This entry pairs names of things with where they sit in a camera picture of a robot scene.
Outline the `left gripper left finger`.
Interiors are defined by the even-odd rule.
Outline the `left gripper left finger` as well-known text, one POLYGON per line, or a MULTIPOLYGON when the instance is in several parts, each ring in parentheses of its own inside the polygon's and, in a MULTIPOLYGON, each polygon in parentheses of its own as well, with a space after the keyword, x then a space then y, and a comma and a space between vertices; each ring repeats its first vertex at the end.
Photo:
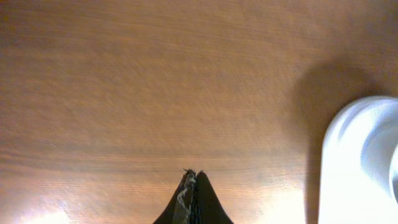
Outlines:
POLYGON ((154 224, 192 224, 197 222, 197 175, 192 169, 185 173, 164 211, 154 224))

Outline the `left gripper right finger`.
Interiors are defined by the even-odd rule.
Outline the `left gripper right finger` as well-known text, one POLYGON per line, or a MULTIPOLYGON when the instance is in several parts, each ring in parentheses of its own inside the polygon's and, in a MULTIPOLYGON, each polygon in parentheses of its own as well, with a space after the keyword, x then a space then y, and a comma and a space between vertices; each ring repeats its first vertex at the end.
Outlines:
POLYGON ((200 171, 197 175, 197 202, 201 223, 233 224, 224 211, 208 176, 200 171))

